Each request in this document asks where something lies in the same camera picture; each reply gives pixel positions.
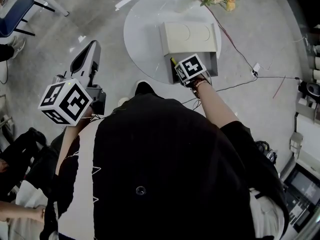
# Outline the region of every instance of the vase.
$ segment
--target vase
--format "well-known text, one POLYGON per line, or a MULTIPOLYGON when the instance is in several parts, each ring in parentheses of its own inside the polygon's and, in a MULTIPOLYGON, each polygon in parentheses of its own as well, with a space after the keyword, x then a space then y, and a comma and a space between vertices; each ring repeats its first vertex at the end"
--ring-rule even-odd
POLYGON ((198 0, 176 0, 174 5, 174 11, 176 13, 184 13, 185 11, 192 9, 196 6, 198 0))

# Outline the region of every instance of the black button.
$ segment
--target black button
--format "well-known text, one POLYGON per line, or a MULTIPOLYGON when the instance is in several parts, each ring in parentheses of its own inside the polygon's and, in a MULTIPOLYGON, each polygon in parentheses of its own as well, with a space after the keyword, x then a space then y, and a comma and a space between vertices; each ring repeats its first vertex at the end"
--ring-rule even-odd
POLYGON ((147 193, 146 188, 144 186, 138 186, 135 190, 136 194, 139 196, 143 196, 147 193))

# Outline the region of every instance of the forearm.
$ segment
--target forearm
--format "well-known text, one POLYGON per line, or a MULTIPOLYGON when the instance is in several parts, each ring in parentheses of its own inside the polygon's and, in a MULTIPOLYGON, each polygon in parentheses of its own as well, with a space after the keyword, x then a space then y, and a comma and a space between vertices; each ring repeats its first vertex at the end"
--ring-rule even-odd
POLYGON ((200 84, 197 92, 199 94, 205 116, 211 123, 221 128, 233 121, 239 121, 233 111, 220 98, 209 83, 204 82, 200 84))
POLYGON ((34 219, 36 215, 36 210, 33 208, 25 208, 23 206, 0 201, 0 218, 5 220, 18 219, 18 218, 30 218, 34 219))
POLYGON ((90 123, 89 119, 81 119, 76 126, 68 126, 65 130, 55 174, 59 175, 60 166, 66 158, 69 148, 78 134, 90 123))

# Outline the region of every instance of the white round table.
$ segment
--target white round table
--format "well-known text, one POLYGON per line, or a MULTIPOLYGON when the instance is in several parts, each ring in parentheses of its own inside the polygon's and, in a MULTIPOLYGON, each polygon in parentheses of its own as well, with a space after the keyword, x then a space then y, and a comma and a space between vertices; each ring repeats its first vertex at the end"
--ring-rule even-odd
POLYGON ((221 52, 221 33, 211 12, 196 1, 183 13, 174 11, 176 0, 140 0, 128 13, 123 29, 125 47, 135 65, 149 77, 172 84, 163 54, 159 26, 163 22, 204 22, 214 26, 217 42, 216 58, 221 52))

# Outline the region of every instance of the chair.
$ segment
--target chair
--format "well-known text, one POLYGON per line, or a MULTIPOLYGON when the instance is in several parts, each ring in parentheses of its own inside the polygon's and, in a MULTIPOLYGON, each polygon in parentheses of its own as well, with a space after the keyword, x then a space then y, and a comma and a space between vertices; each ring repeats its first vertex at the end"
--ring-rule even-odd
POLYGON ((30 36, 35 36, 34 33, 17 28, 18 24, 21 21, 25 23, 28 22, 23 18, 33 5, 40 6, 49 11, 55 12, 54 9, 36 2, 35 0, 17 0, 11 7, 9 12, 6 14, 6 16, 4 18, 0 18, 0 38, 6 38, 10 36, 13 31, 30 36))

